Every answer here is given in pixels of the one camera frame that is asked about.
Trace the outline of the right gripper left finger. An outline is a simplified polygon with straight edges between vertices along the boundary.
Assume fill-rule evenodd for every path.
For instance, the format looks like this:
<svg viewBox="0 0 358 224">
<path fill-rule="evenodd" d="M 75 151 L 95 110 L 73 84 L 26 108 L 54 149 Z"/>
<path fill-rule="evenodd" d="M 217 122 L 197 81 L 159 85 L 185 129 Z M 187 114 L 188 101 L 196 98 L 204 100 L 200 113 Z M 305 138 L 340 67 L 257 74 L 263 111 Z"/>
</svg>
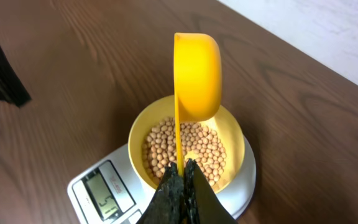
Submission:
<svg viewBox="0 0 358 224">
<path fill-rule="evenodd" d="M 184 181 L 172 162 L 165 173 L 148 207 L 137 224 L 179 224 L 183 220 Z"/>
</svg>

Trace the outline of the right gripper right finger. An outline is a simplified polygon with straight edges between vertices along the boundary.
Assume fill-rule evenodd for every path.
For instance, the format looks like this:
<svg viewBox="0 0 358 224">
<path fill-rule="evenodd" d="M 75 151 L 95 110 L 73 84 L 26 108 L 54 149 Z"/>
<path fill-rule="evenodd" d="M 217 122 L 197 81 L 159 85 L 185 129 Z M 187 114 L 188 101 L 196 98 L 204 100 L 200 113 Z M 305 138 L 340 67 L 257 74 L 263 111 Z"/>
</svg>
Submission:
<svg viewBox="0 0 358 224">
<path fill-rule="evenodd" d="M 189 159 L 185 167 L 184 203 L 187 224 L 237 224 L 219 202 L 198 164 Z"/>
</svg>

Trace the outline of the yellow plastic measuring scoop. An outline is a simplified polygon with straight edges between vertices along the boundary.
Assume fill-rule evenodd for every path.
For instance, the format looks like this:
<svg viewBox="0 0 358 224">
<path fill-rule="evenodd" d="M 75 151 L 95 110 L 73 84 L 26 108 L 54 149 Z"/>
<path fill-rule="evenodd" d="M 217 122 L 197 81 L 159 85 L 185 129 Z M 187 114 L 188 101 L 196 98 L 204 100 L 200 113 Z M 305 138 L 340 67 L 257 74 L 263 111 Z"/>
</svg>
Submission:
<svg viewBox="0 0 358 224">
<path fill-rule="evenodd" d="M 207 34 L 175 33 L 173 80 L 178 175 L 184 176 L 181 148 L 182 122 L 212 118 L 221 104 L 221 55 L 216 41 Z"/>
</svg>

